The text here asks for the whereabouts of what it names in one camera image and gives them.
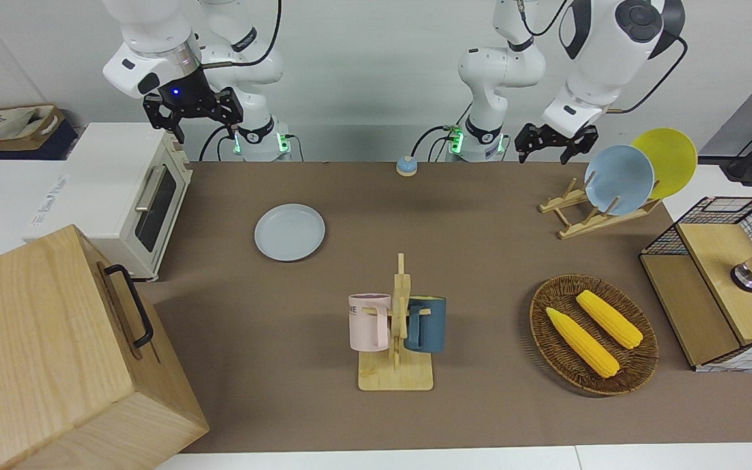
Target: corn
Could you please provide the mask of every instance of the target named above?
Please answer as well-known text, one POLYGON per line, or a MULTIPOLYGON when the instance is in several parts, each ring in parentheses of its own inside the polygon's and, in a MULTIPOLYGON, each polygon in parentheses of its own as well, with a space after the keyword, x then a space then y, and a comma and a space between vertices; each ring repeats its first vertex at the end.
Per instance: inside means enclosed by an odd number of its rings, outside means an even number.
POLYGON ((640 341, 642 341, 640 330, 628 321, 623 313, 617 312, 617 309, 599 298, 594 292, 587 289, 583 290, 581 294, 577 295, 576 301, 621 346, 631 350, 640 345, 640 341))
POLYGON ((547 307, 547 316, 565 342, 591 366, 591 369, 594 369, 594 372, 599 374, 599 377, 607 379, 617 375, 620 363, 603 348, 603 345, 590 336, 588 331, 583 330, 575 319, 551 307, 547 307))

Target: oven handle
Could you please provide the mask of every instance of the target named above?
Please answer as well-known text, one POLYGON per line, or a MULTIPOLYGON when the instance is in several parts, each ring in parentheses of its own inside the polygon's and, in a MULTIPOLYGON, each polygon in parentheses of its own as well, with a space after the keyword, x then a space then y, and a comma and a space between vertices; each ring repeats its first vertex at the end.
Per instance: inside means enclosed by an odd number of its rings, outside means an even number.
POLYGON ((138 202, 135 203, 136 212, 149 212, 150 209, 152 209, 155 194, 158 193, 159 187, 161 186, 161 182, 165 178, 166 173, 167 166, 164 164, 162 164, 162 166, 156 166, 153 168, 152 172, 149 173, 149 178, 147 178, 147 184, 144 186, 144 191, 141 193, 138 202))
POLYGON ((123 274, 123 279, 126 280, 126 285, 129 287, 129 292, 132 294, 132 300, 135 302, 135 307, 138 309, 138 314, 141 315, 141 323, 144 324, 144 335, 132 342, 132 345, 138 349, 141 349, 153 339, 153 324, 149 321, 147 311, 144 309, 144 304, 141 302, 141 297, 138 296, 138 291, 135 285, 132 283, 132 277, 129 275, 129 271, 126 270, 123 265, 113 264, 112 266, 105 268, 104 273, 110 276, 115 273, 123 274))

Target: mug handle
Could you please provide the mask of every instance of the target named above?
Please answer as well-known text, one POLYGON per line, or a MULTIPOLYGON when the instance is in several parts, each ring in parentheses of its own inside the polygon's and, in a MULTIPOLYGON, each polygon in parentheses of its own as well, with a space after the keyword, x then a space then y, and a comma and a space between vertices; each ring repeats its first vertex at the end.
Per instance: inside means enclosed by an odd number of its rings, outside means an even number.
POLYGON ((388 309, 378 305, 376 308, 376 347, 388 347, 388 309))
POLYGON ((420 348, 420 310, 419 305, 408 307, 408 346, 410 350, 420 348))

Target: blue plate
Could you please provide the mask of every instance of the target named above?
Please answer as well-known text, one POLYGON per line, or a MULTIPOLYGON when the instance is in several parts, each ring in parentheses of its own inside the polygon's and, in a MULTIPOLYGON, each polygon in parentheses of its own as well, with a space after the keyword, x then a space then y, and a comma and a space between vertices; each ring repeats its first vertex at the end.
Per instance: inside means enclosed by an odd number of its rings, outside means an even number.
POLYGON ((654 186, 654 169, 646 154, 632 146, 611 146, 593 158, 585 170, 585 188, 591 204, 605 212, 615 197, 620 200, 609 215, 621 216, 644 205, 654 186))

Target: basket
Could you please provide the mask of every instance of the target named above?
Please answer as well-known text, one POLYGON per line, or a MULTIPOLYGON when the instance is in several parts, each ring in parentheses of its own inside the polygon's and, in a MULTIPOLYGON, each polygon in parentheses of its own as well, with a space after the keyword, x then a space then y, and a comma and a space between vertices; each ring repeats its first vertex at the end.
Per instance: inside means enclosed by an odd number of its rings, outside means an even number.
POLYGON ((535 291, 530 303, 530 329, 541 355, 556 373, 573 386, 598 396, 613 396, 634 392, 651 378, 657 367, 657 339, 642 310, 615 286, 596 277, 566 274, 553 277, 535 291), (576 295, 585 289, 600 296, 622 313, 642 333, 642 342, 627 350, 606 333, 579 304, 576 295), (554 307, 575 319, 620 363, 617 375, 603 379, 594 372, 556 331, 546 307, 554 307))

